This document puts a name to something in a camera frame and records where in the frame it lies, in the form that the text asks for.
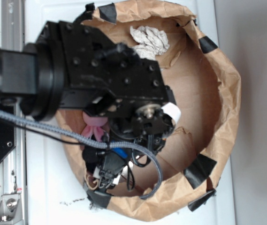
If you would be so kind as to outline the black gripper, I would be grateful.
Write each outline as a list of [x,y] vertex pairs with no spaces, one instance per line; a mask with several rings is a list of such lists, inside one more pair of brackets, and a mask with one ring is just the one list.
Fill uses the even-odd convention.
[[96,192],[114,188],[137,158],[154,162],[175,129],[167,111],[175,106],[172,90],[162,80],[156,61],[141,59],[123,43],[113,43],[101,30],[60,22],[66,61],[66,83],[60,107],[80,109],[91,117],[106,117],[107,147],[86,147],[83,159],[98,182]]

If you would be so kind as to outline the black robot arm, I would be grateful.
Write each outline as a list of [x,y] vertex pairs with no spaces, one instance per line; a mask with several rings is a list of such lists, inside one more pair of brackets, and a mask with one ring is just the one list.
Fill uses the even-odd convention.
[[59,109],[82,110],[82,134],[60,134],[85,145],[83,159],[99,195],[130,164],[142,167],[139,156],[157,165],[155,155],[181,115],[156,61],[75,22],[46,23],[22,52],[0,49],[0,104],[18,104],[33,121],[0,111],[1,119],[41,129]]

